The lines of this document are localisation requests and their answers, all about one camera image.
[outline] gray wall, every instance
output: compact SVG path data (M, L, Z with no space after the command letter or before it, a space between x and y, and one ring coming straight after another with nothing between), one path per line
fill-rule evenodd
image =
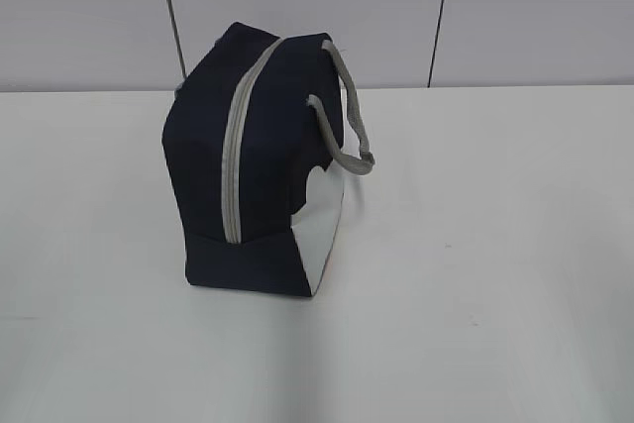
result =
M173 0L189 70L234 20L328 31L361 87L634 81L633 0ZM165 0L0 0L0 90L171 89Z

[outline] white table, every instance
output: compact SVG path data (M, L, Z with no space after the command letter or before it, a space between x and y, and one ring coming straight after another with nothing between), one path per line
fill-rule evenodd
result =
M634 420L634 87L362 91L312 300L186 284L171 97L0 95L0 421Z

